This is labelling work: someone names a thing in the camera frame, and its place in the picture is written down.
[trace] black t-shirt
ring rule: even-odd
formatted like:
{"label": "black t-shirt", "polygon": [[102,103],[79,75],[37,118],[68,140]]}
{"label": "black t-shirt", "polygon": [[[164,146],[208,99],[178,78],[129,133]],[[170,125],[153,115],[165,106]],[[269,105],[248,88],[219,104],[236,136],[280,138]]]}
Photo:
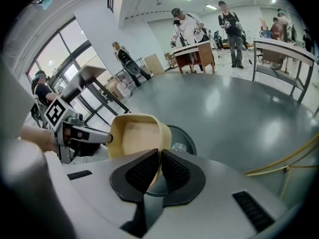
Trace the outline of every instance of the black t-shirt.
{"label": "black t-shirt", "polygon": [[48,100],[45,98],[47,94],[51,93],[49,88],[44,84],[38,84],[35,89],[35,94],[44,104],[48,105]]}
{"label": "black t-shirt", "polygon": [[221,15],[218,16],[219,25],[224,25],[225,21],[227,20],[230,23],[230,27],[228,29],[225,28],[226,34],[228,35],[236,35],[241,36],[241,30],[236,27],[236,22],[239,21],[236,13],[229,13],[228,15],[223,14],[223,19]]}
{"label": "black t-shirt", "polygon": [[305,48],[306,48],[306,51],[309,51],[311,52],[311,47],[314,46],[314,40],[312,38],[308,38],[304,35],[303,37],[303,41],[305,41]]}

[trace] wooden desk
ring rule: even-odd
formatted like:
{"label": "wooden desk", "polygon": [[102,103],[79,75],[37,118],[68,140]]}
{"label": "wooden desk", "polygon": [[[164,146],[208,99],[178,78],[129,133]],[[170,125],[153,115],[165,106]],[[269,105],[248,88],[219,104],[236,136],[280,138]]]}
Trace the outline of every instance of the wooden desk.
{"label": "wooden desk", "polygon": [[212,64],[213,74],[215,74],[214,58],[210,46],[210,41],[200,42],[182,47],[180,49],[174,50],[177,65],[180,73],[183,73],[182,68],[184,66],[190,67],[191,72],[193,72],[194,67],[192,67],[193,62],[191,57],[194,57],[194,65],[202,65],[203,72],[206,73],[205,66]]}

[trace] shelf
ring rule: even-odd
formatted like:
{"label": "shelf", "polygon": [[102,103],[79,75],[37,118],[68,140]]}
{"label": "shelf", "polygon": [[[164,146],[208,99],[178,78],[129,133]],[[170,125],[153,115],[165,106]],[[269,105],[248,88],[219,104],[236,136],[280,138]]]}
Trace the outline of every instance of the shelf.
{"label": "shelf", "polygon": [[296,88],[300,89],[301,91],[304,91],[304,88],[298,79],[295,79],[294,77],[289,76],[289,75],[281,72],[280,70],[276,71],[276,70],[270,69],[269,67],[266,67],[263,65],[257,65],[256,72],[273,76],[275,78],[278,78],[284,82],[287,82],[287,83],[295,86]]}

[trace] black cap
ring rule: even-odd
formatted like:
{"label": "black cap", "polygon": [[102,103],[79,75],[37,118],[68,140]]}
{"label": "black cap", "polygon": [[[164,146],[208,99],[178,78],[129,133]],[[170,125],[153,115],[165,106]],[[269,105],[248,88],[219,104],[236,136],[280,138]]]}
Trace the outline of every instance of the black cap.
{"label": "black cap", "polygon": [[173,10],[171,10],[171,14],[174,18],[176,18],[178,15],[180,15],[180,11],[180,8],[174,8]]}

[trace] white shirt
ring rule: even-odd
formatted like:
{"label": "white shirt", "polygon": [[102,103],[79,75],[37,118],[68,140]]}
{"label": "white shirt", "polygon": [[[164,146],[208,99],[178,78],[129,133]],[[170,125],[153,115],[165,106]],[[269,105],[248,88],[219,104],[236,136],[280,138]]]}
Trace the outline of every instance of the white shirt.
{"label": "white shirt", "polygon": [[192,17],[185,14],[184,20],[179,20],[180,26],[174,25],[173,36],[180,36],[181,32],[184,34],[184,39],[187,40],[188,44],[194,44],[200,42],[204,36],[204,32],[201,30],[199,34],[193,34],[193,26],[199,25],[202,21],[193,13],[188,13]]}

